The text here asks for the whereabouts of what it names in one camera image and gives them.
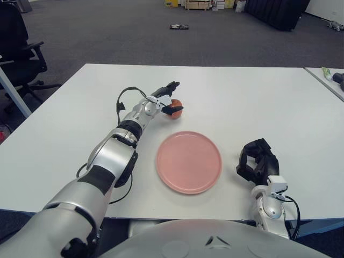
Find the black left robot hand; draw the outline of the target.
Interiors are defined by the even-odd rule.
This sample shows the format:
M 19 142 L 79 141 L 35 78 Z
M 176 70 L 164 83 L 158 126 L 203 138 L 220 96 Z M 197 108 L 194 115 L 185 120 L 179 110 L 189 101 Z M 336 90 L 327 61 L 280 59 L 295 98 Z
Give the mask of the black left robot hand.
M 172 81 L 167 86 L 157 89 L 150 96 L 155 100 L 156 106 L 163 113 L 172 116 L 173 114 L 183 110 L 183 106 L 172 106 L 171 96 L 180 82 Z

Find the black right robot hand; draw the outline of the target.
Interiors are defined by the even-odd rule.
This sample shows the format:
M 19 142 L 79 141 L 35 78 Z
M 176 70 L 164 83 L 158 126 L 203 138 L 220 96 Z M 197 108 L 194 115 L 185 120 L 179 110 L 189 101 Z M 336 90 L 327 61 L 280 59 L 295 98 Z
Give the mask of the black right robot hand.
M 247 164 L 247 157 L 254 158 L 256 167 Z M 271 152 L 271 147 L 264 138 L 257 139 L 244 145 L 236 167 L 238 175 L 255 185 L 268 185 L 268 176 L 279 176 L 279 163 Z

